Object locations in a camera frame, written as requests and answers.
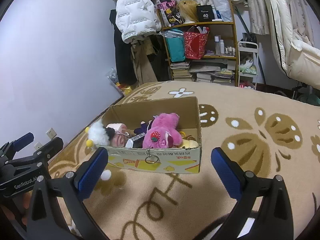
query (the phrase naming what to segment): white cart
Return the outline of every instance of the white cart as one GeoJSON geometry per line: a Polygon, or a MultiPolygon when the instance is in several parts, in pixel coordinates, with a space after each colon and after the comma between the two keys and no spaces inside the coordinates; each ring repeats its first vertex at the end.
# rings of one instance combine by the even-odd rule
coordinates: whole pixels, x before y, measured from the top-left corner
{"type": "Polygon", "coordinates": [[[240,85],[240,77],[250,77],[250,78],[252,78],[252,82],[255,83],[254,90],[256,90],[257,89],[257,80],[258,80],[258,62],[259,62],[258,44],[257,43],[253,43],[253,42],[248,42],[248,41],[239,41],[238,42],[238,60],[239,60],[239,64],[240,64],[240,52],[241,51],[252,52],[252,53],[256,54],[257,62],[255,63],[255,57],[252,57],[252,60],[253,60],[253,64],[256,66],[257,74],[256,75],[251,75],[251,74],[242,73],[242,72],[240,72],[240,66],[239,66],[239,70],[238,70],[238,86],[240,85]],[[243,47],[244,44],[251,44],[251,45],[253,45],[253,46],[257,47],[257,48],[253,49],[253,48],[243,47]]]}

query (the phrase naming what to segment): teal bag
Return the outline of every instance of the teal bag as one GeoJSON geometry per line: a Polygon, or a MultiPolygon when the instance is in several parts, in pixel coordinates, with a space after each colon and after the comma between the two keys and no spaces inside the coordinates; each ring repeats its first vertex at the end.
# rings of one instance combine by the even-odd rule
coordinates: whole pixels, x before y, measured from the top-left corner
{"type": "MultiPolygon", "coordinates": [[[[183,33],[178,29],[173,29],[175,32],[183,33]]],[[[184,53],[184,38],[183,36],[177,38],[165,38],[172,62],[184,61],[186,59],[184,53]]]]}

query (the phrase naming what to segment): yellow graphic on box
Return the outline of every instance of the yellow graphic on box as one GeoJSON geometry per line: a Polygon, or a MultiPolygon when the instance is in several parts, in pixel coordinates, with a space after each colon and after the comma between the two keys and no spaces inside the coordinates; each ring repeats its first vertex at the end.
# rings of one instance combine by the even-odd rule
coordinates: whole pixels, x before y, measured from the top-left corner
{"type": "Polygon", "coordinates": [[[134,160],[128,160],[128,159],[123,159],[123,163],[141,170],[148,170],[148,171],[155,171],[161,165],[160,162],[149,164],[149,163],[146,163],[145,160],[134,161],[134,160]]]}
{"type": "Polygon", "coordinates": [[[192,172],[192,173],[199,173],[199,164],[186,168],[186,171],[192,172]]]}
{"type": "Polygon", "coordinates": [[[174,171],[174,167],[168,166],[164,168],[165,171],[174,171]]]}
{"type": "Polygon", "coordinates": [[[115,166],[114,164],[112,164],[112,163],[108,163],[107,164],[107,166],[110,166],[110,167],[116,167],[117,168],[117,166],[115,166]]]}
{"type": "Polygon", "coordinates": [[[115,165],[117,165],[118,167],[124,167],[122,163],[115,163],[115,165]]]}
{"type": "Polygon", "coordinates": [[[169,163],[172,163],[174,165],[182,166],[182,165],[187,165],[191,163],[196,163],[196,160],[187,160],[187,161],[168,161],[169,163]]]}

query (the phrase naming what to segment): black box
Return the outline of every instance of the black box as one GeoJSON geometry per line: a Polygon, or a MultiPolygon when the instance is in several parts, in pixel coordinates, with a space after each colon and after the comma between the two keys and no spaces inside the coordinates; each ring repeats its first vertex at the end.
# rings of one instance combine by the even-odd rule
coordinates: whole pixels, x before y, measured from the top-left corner
{"type": "Polygon", "coordinates": [[[212,22],[212,20],[214,20],[214,14],[211,5],[197,6],[197,14],[199,22],[212,22]]]}

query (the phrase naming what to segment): pink plush bear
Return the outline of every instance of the pink plush bear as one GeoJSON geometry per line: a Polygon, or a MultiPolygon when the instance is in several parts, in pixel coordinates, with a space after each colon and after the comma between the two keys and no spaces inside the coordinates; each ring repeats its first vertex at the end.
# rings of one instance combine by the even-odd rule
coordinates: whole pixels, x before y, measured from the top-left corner
{"type": "Polygon", "coordinates": [[[179,116],[175,113],[160,114],[144,137],[143,148],[172,148],[182,143],[181,134],[175,129],[179,116]]]}

